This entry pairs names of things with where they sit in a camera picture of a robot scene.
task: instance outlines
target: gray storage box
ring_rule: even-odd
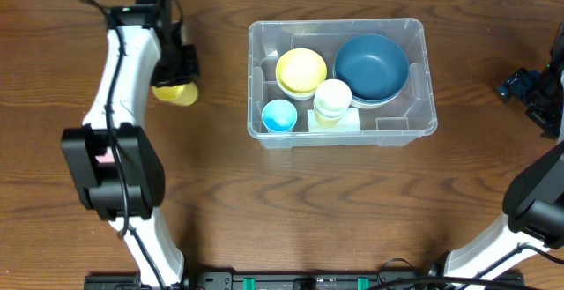
[[[293,48],[310,48],[327,63],[333,78],[338,49],[361,34],[381,34],[399,44],[410,63],[402,92],[380,108],[359,109],[360,131],[308,132],[310,100],[287,97],[276,82],[276,63]],[[289,100],[298,109],[293,132],[268,133],[261,114],[271,100]],[[249,28],[249,104],[247,128],[268,149],[312,145],[407,145],[437,129],[431,73],[423,25],[417,19],[257,21]]]

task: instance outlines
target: blue bowl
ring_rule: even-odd
[[[384,103],[404,88],[409,60],[391,39],[366,34],[350,39],[339,49],[333,75],[351,87],[355,100]]]

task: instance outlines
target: yellow bowl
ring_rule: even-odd
[[[152,93],[159,100],[167,101],[175,105],[192,105],[197,99],[198,91],[194,83],[170,87],[152,87]]]
[[[312,93],[327,78],[327,65],[316,52],[295,48],[276,64],[276,80],[292,93]]]

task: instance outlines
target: wood surface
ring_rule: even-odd
[[[495,87],[521,66],[545,66],[564,0],[180,1],[200,98],[187,108],[151,99],[145,129],[189,267],[373,271],[392,257],[424,267],[490,225],[511,180],[555,145]],[[435,134],[405,147],[285,151],[249,136],[251,23],[400,17],[425,26]],[[63,129],[91,107],[106,53],[95,9],[0,0],[2,289],[79,289],[90,271],[137,269],[108,223],[79,203],[61,152]],[[542,257],[518,268],[529,286],[564,289],[564,270]]]

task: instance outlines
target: green tape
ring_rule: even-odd
[[[255,290],[255,279],[254,278],[243,279],[243,290]]]
[[[359,278],[358,279],[358,290],[367,290],[370,288],[370,279],[368,278]]]

